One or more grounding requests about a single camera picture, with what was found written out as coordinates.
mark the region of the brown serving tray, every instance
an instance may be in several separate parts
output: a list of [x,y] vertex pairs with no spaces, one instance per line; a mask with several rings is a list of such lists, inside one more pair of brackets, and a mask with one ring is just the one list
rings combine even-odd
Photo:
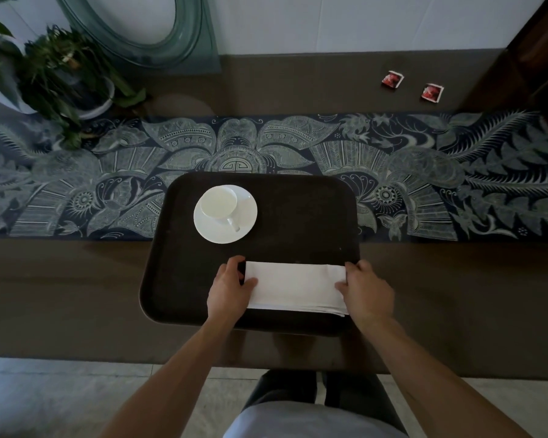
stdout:
[[[236,184],[256,199],[258,218],[244,236],[214,244],[195,229],[201,195]],[[234,255],[250,261],[343,265],[359,260],[357,205],[342,181],[324,176],[194,172],[168,188],[140,287],[140,304],[154,321],[201,325],[219,265]],[[248,309],[239,329],[334,336],[349,317]]]

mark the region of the leg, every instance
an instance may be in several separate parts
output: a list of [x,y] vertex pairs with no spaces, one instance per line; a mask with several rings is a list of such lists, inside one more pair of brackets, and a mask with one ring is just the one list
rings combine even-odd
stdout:
[[406,433],[377,375],[326,372],[323,382],[327,387],[326,406],[384,421]]
[[314,403],[317,397],[317,374],[313,370],[269,370],[258,384],[243,410],[268,401]]

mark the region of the white cup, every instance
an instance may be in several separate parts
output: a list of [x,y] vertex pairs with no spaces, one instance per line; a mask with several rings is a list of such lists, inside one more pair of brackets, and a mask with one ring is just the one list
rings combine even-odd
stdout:
[[215,186],[201,197],[201,212],[219,222],[227,222],[235,232],[240,226],[235,222],[233,213],[237,207],[237,195],[227,186]]

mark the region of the white napkin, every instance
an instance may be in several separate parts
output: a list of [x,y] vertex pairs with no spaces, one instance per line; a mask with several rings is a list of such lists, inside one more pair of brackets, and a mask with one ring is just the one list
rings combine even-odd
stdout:
[[335,289],[345,281],[345,267],[247,261],[245,279],[258,285],[249,300],[250,309],[323,312],[347,315],[343,296]]

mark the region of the floral pattern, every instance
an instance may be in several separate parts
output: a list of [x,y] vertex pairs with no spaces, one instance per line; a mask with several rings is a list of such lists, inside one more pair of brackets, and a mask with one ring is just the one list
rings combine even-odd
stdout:
[[192,171],[326,175],[369,241],[548,240],[548,126],[487,114],[97,118],[77,151],[30,117],[0,122],[0,236],[150,239]]

